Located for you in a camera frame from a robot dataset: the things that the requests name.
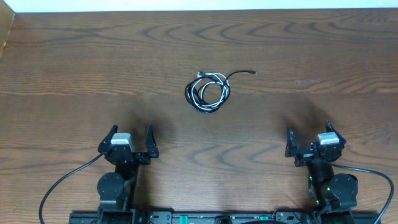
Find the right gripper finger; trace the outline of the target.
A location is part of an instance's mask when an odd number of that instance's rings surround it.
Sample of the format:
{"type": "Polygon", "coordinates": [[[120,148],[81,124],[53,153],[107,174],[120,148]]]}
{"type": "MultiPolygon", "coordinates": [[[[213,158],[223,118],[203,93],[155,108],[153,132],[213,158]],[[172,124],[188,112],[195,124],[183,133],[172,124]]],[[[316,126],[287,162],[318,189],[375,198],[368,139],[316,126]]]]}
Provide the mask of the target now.
{"type": "Polygon", "coordinates": [[[297,154],[298,145],[292,129],[287,129],[287,144],[285,147],[285,157],[294,157],[297,154]]]}
{"type": "Polygon", "coordinates": [[[341,144],[345,143],[345,138],[341,136],[341,134],[333,127],[333,125],[328,120],[325,121],[325,129],[328,133],[334,132],[337,135],[341,144]]]}

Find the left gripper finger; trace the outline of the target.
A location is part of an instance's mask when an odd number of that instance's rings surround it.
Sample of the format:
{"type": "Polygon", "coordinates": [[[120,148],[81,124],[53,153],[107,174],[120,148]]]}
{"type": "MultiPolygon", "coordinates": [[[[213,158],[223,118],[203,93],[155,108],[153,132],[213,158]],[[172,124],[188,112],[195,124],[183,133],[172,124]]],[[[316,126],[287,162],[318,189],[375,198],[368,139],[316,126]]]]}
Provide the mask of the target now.
{"type": "Polygon", "coordinates": [[[146,134],[146,141],[145,147],[147,149],[147,153],[149,154],[150,158],[158,158],[159,157],[159,148],[157,147],[153,127],[152,125],[148,125],[147,134],[146,134]]]}
{"type": "Polygon", "coordinates": [[[113,125],[109,133],[106,135],[106,137],[103,139],[103,144],[111,144],[112,137],[114,134],[116,134],[118,131],[118,126],[113,125]]]}

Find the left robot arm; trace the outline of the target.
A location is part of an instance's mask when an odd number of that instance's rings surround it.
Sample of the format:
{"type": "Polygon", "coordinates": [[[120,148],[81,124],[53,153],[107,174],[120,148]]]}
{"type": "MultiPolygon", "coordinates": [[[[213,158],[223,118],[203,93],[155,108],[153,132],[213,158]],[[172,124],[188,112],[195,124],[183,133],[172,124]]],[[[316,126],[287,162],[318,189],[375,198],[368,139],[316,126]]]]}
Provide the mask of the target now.
{"type": "Polygon", "coordinates": [[[129,133],[118,133],[114,125],[98,146],[98,152],[115,166],[97,183],[100,196],[98,223],[147,223],[142,210],[132,208],[140,166],[159,157],[152,125],[148,125],[144,152],[136,152],[129,133]]]}

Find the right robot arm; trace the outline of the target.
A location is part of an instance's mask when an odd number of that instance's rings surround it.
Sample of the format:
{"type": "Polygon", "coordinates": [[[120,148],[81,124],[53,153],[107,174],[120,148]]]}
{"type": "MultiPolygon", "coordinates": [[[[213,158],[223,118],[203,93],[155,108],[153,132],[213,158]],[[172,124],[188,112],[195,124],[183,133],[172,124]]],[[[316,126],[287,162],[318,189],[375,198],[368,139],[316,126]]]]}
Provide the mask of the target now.
{"type": "Polygon", "coordinates": [[[285,157],[293,157],[296,167],[308,169],[308,190],[317,207],[302,215],[302,223],[354,223],[351,208],[357,206],[358,179],[351,174],[335,174],[332,163],[342,156],[346,140],[325,121],[324,133],[309,149],[299,149],[294,131],[287,129],[285,157]]]}

